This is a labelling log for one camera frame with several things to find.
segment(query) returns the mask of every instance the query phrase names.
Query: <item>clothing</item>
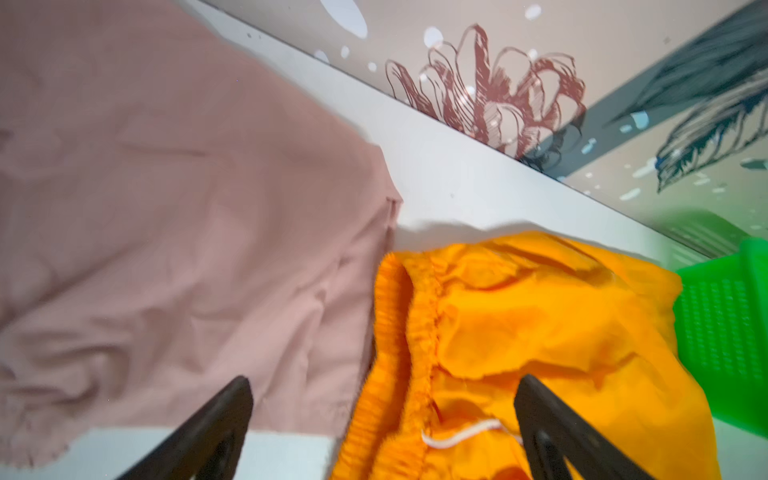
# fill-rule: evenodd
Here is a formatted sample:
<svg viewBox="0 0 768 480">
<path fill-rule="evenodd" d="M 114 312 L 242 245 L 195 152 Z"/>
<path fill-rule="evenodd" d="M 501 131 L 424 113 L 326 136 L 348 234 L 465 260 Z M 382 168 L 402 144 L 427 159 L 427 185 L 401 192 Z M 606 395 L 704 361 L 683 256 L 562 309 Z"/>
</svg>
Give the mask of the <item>clothing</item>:
<svg viewBox="0 0 768 480">
<path fill-rule="evenodd" d="M 376 362 L 332 479 L 530 478 L 515 416 L 533 374 L 659 479 L 719 478 L 701 388 L 680 365 L 680 278 L 544 233 L 391 253 L 376 279 Z M 445 439 L 489 429 L 449 449 Z"/>
<path fill-rule="evenodd" d="M 400 202 L 380 149 L 173 2 L 0 2 L 0 462 L 180 425 L 342 435 Z"/>
</svg>

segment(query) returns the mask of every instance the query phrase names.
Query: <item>wallpaper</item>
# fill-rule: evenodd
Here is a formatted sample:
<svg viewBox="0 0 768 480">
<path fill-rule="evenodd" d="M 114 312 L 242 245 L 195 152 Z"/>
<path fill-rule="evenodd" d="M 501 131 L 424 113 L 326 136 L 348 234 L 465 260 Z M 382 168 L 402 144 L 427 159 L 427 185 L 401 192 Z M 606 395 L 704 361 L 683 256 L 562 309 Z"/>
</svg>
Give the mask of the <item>wallpaper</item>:
<svg viewBox="0 0 768 480">
<path fill-rule="evenodd" d="M 209 1 L 702 253 L 768 238 L 763 0 Z"/>
</svg>

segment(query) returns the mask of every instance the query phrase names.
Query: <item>orange shorts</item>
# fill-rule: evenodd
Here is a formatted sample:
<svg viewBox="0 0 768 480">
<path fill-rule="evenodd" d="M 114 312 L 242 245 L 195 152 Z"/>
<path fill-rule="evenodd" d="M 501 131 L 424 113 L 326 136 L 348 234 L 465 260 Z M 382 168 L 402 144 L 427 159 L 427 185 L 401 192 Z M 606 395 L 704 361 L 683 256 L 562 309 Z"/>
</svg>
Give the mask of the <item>orange shorts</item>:
<svg viewBox="0 0 768 480">
<path fill-rule="evenodd" d="M 681 288 L 650 263 L 537 232 L 389 254 L 376 361 L 332 478 L 530 478 L 510 435 L 527 373 L 655 478 L 720 478 L 707 400 L 677 359 Z M 483 419 L 507 432 L 422 440 Z"/>
</svg>

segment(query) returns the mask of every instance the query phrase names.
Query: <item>brown flower drawing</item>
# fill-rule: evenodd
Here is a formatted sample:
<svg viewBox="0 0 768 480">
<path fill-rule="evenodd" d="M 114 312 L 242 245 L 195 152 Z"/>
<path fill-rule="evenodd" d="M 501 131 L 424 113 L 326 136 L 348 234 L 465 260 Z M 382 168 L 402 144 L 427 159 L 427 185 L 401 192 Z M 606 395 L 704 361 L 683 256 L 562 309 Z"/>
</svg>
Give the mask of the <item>brown flower drawing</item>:
<svg viewBox="0 0 768 480">
<path fill-rule="evenodd" d="M 488 36 L 473 25 L 458 49 L 443 42 L 428 59 L 418 87 L 405 67 L 387 61 L 395 98 L 539 170 L 559 162 L 564 128 L 584 120 L 584 82 L 568 55 L 530 59 L 507 47 L 491 66 Z"/>
</svg>

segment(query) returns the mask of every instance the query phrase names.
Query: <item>green plastic basket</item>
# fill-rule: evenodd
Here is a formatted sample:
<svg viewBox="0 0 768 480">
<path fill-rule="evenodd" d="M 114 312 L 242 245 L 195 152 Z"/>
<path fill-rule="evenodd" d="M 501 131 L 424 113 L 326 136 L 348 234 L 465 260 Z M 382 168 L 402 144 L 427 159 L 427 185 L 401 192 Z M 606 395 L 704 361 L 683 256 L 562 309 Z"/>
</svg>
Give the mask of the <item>green plastic basket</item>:
<svg viewBox="0 0 768 480">
<path fill-rule="evenodd" d="M 680 361 L 718 419 L 768 438 L 768 241 L 678 271 Z"/>
</svg>

